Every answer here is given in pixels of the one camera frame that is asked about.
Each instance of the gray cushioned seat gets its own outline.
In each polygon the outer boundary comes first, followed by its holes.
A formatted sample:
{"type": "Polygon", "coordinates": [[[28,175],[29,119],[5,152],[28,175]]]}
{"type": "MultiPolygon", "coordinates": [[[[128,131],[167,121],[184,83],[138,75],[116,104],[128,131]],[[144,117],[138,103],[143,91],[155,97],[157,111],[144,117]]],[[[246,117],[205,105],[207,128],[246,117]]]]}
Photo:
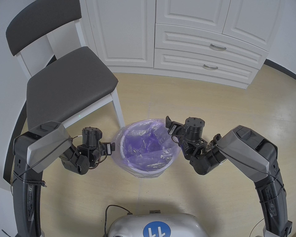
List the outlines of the gray cushioned seat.
{"type": "Polygon", "coordinates": [[[110,94],[117,83],[88,47],[68,53],[28,81],[28,128],[47,121],[65,121],[110,94]]]}

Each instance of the trash bin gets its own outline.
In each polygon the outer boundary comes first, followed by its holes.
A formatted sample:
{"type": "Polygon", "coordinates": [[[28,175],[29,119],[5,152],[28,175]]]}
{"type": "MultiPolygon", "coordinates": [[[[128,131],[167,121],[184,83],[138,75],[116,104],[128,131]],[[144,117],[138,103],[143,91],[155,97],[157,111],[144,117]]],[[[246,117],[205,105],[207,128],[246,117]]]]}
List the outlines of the trash bin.
{"type": "Polygon", "coordinates": [[[180,153],[165,127],[164,119],[148,119],[121,128],[113,137],[112,159],[138,178],[155,178],[168,168],[180,153]]]}

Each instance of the beige floor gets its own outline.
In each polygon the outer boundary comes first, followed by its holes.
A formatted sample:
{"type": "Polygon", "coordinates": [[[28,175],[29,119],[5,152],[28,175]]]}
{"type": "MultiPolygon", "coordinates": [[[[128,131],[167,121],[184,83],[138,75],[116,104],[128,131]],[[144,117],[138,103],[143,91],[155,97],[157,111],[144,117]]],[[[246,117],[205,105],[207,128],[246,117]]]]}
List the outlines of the beige floor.
{"type": "MultiPolygon", "coordinates": [[[[296,223],[296,80],[265,65],[247,90],[163,76],[116,76],[126,124],[167,115],[183,123],[195,116],[205,120],[206,140],[241,124],[274,142],[287,190],[289,220],[296,223]]],[[[80,135],[85,126],[100,128],[102,141],[110,141],[119,128],[112,104],[68,131],[71,136],[80,135]]],[[[74,144],[81,144],[81,138],[74,144]]],[[[41,193],[41,227],[46,237],[102,236],[109,204],[122,205],[134,214],[154,209],[190,213],[200,219],[210,236],[249,236],[263,217],[254,184],[229,161],[199,176],[180,154],[159,178],[139,179],[117,167],[111,158],[84,176],[65,170],[57,159],[44,171],[44,180],[48,187],[41,193]]],[[[108,226],[125,214],[110,208],[108,226]]],[[[252,236],[262,235],[263,225],[261,222],[252,236]]]]}

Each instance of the drawer handle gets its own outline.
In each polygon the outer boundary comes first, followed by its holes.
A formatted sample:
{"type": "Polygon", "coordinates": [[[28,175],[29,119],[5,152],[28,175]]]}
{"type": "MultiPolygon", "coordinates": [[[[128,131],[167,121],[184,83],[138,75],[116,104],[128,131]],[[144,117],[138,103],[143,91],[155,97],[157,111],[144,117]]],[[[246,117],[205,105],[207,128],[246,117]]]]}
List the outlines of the drawer handle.
{"type": "Polygon", "coordinates": [[[207,66],[207,65],[205,65],[205,64],[204,64],[204,67],[205,67],[205,68],[208,68],[208,69],[214,69],[214,70],[218,69],[218,67],[209,67],[209,66],[207,66]]]}
{"type": "Polygon", "coordinates": [[[226,50],[226,47],[219,47],[219,46],[216,46],[216,45],[213,45],[213,44],[210,44],[211,47],[215,48],[215,49],[220,49],[220,50],[226,50]]]}

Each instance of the white logo symbol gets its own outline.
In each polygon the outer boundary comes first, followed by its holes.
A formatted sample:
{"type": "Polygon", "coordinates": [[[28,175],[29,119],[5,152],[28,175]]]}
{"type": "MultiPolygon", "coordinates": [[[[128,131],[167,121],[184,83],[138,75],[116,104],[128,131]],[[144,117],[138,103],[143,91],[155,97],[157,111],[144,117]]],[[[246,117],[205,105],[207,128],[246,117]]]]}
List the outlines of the white logo symbol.
{"type": "MultiPolygon", "coordinates": [[[[149,237],[156,237],[156,234],[152,235],[152,231],[151,228],[148,228],[148,232],[149,232],[149,237]]],[[[165,235],[165,233],[161,233],[161,227],[158,227],[158,236],[159,237],[163,237],[165,235]]]]}

